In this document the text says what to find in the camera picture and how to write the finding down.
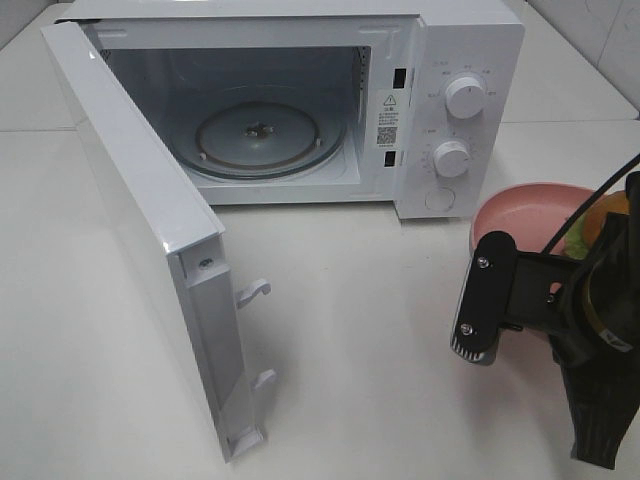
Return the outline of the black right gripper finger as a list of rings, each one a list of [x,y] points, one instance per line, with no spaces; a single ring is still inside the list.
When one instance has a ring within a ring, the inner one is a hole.
[[[558,350],[574,426],[574,459],[613,470],[619,447],[639,410],[639,349],[608,349],[578,363]]]
[[[504,231],[485,234],[469,262],[452,327],[450,347],[469,363],[495,359],[517,260],[514,239]]]

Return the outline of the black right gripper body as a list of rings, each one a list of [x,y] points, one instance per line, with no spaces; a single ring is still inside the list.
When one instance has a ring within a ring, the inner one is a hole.
[[[548,334],[557,358],[639,349],[639,213],[607,214],[582,261],[517,249],[507,326]]]

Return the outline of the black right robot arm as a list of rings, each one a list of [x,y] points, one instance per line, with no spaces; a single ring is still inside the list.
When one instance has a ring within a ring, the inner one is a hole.
[[[492,231],[477,244],[450,346],[489,365],[501,333],[547,335],[574,426],[573,458],[615,467],[639,410],[639,175],[626,178],[626,214],[609,213],[581,260],[523,252]]]

